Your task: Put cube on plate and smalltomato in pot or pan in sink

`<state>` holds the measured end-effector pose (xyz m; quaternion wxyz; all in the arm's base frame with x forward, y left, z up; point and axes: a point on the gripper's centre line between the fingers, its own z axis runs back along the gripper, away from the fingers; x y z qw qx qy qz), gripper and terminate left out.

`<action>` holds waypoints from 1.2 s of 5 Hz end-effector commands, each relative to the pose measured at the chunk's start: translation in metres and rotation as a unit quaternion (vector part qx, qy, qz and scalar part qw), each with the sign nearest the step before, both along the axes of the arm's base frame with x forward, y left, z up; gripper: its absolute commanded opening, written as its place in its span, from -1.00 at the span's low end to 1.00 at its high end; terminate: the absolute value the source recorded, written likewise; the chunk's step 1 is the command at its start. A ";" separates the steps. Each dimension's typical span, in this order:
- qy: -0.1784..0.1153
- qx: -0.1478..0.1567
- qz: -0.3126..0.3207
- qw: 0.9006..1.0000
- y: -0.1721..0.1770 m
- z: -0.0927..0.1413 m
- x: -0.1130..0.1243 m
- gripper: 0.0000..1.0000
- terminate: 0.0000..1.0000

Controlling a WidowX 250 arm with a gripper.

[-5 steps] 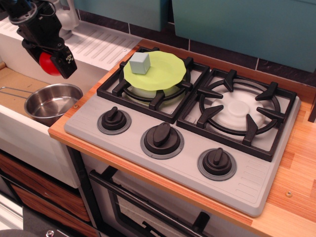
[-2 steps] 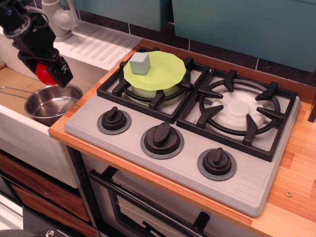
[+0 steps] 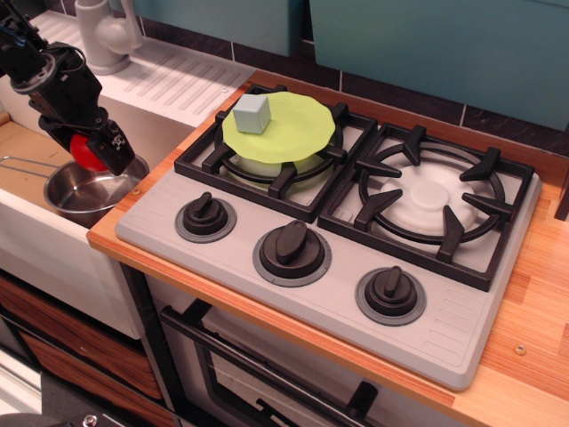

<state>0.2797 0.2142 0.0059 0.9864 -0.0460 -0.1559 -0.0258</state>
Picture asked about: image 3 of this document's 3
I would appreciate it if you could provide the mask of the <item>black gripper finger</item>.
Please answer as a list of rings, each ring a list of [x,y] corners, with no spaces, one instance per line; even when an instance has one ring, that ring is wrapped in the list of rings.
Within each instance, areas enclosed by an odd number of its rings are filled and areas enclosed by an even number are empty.
[[[83,132],[77,125],[68,124],[46,115],[39,117],[38,125],[68,153],[71,153],[71,140],[73,136]]]
[[[115,176],[122,174],[135,159],[123,130],[112,120],[99,120],[86,146]]]

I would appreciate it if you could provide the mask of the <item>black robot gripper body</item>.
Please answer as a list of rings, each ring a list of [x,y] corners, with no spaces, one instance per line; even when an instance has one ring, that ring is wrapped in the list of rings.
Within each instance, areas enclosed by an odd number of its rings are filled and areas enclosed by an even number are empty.
[[[102,86],[73,46],[49,46],[42,55],[47,64],[29,94],[29,105],[51,118],[77,125],[89,138],[99,120],[111,120],[99,105]]]

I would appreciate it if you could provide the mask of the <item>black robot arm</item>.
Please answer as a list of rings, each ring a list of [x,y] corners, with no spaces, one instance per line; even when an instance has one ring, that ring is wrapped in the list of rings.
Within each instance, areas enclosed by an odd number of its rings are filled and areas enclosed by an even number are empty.
[[[119,175],[135,159],[123,130],[99,105],[102,86],[84,53],[47,42],[11,1],[1,3],[1,74],[28,97],[39,127],[84,169]]]

